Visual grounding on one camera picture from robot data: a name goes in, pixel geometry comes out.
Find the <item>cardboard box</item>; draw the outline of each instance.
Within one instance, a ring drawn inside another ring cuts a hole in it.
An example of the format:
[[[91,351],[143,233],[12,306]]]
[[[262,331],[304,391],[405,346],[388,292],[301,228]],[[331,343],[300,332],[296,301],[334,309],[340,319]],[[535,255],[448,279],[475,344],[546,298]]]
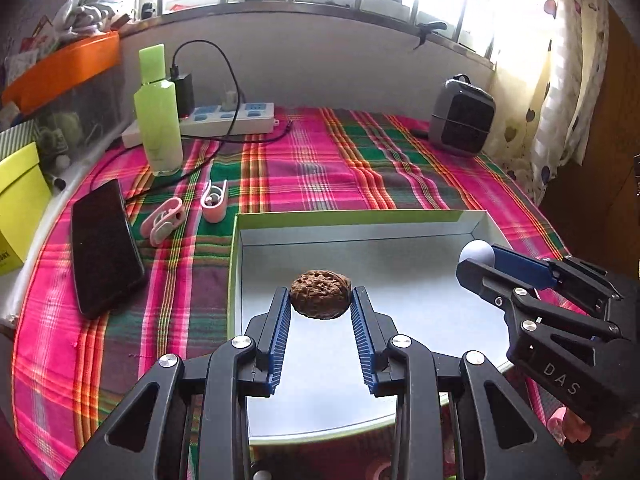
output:
[[[24,263],[50,198],[35,142],[0,160],[0,275]]]
[[[327,269],[364,286],[374,310],[434,352],[479,350],[510,366],[504,313],[462,288],[460,251],[482,239],[510,247],[484,211],[314,211],[238,214],[228,291],[228,336],[267,312],[278,286]],[[314,320],[292,313],[274,396],[247,400],[251,443],[337,438],[394,422],[396,400],[376,399],[362,379],[349,314]]]

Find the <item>yellow box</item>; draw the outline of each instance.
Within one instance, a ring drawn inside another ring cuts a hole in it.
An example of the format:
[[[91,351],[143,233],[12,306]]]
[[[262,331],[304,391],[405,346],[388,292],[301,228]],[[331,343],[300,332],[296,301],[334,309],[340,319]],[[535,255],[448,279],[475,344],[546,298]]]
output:
[[[24,263],[51,198],[38,162],[35,142],[0,160],[0,275]]]

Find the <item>table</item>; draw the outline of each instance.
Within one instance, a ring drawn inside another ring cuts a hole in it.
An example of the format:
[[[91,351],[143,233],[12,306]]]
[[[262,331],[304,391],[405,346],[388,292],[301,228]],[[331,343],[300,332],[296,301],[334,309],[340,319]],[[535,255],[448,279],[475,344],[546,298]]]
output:
[[[101,171],[99,162],[61,213],[31,276],[18,324],[13,365],[17,435],[36,464],[57,478],[123,394],[162,354],[192,358],[226,340],[226,286],[236,212],[317,209],[485,209],[517,251],[560,257],[566,249],[546,219],[485,156],[461,158],[413,137],[421,121],[326,108],[278,108],[290,134],[272,144],[226,144],[205,170],[171,192],[127,205],[149,283],[122,308],[88,322],[76,307],[70,265],[70,204],[117,178],[125,196],[152,185],[141,148]],[[185,142],[185,170],[217,141]],[[110,158],[107,152],[103,158]],[[228,179],[229,207],[220,224],[200,218],[206,182]],[[173,194],[188,219],[158,250],[139,235],[143,219]],[[540,392],[528,383],[536,414]],[[196,413],[194,428],[199,413]]]

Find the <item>lime green bottle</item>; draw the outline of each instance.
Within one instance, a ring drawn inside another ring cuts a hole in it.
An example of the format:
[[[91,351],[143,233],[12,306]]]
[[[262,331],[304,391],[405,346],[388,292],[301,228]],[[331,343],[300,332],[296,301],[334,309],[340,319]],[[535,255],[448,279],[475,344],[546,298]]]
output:
[[[164,44],[140,50],[142,86],[133,96],[146,160],[155,176],[176,173],[182,166],[182,143],[175,85],[164,70]]]

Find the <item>power strip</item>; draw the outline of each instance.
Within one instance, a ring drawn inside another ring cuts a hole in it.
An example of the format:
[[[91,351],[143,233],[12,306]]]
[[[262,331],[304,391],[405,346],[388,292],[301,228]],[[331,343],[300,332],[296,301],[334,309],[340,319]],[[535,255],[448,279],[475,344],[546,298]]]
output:
[[[180,119],[180,134],[190,137],[222,137],[231,126],[235,110],[224,111],[220,105],[196,108],[186,119]],[[273,103],[245,103],[238,110],[231,135],[270,134],[278,120],[273,116]],[[138,122],[121,135],[126,148],[142,144]]]

